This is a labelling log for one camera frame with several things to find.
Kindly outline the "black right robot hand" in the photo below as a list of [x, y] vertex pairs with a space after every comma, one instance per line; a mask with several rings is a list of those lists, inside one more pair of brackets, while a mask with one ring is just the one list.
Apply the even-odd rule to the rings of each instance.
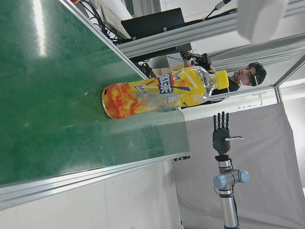
[[229, 129], [229, 113], [218, 113], [213, 116], [213, 148], [221, 155], [231, 148], [231, 141], [243, 140], [242, 136], [231, 136]]

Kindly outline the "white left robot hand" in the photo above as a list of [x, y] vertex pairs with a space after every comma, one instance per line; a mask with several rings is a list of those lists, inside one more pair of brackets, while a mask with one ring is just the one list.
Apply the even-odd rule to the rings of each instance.
[[276, 32], [287, 5], [287, 0], [239, 0], [238, 33], [254, 44], [268, 41]]

